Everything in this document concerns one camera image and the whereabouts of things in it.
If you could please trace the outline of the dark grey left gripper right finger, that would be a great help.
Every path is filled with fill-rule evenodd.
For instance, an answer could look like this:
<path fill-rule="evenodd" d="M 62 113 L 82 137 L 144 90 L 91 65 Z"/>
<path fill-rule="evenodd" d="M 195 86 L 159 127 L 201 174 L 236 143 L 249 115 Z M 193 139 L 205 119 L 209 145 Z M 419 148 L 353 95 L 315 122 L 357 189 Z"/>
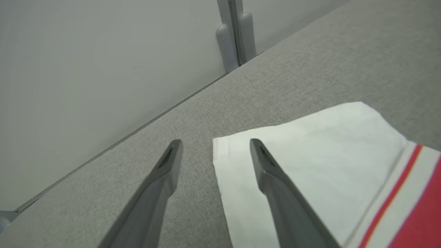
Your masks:
<path fill-rule="evenodd" d="M 258 188 L 266 196 L 281 248 L 341 248 L 259 139 L 249 142 Z"/>

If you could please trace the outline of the red and white garment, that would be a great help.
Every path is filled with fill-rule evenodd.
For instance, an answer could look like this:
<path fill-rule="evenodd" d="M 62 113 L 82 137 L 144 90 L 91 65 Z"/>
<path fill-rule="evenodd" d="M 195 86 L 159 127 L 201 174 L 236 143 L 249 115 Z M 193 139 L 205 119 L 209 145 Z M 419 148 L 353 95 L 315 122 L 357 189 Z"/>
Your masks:
<path fill-rule="evenodd" d="M 233 248 L 280 248 L 249 142 L 263 142 L 343 248 L 441 248 L 441 151 L 407 140 L 375 109 L 345 103 L 213 139 Z"/>

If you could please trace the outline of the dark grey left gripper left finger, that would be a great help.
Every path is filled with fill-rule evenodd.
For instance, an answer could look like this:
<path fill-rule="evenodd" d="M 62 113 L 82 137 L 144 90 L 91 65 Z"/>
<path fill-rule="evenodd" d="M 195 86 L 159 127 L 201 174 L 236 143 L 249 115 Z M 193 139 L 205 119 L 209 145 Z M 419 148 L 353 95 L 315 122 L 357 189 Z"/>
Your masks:
<path fill-rule="evenodd" d="M 172 140 L 98 248 L 157 248 L 167 200 L 175 192 L 183 143 Z"/>

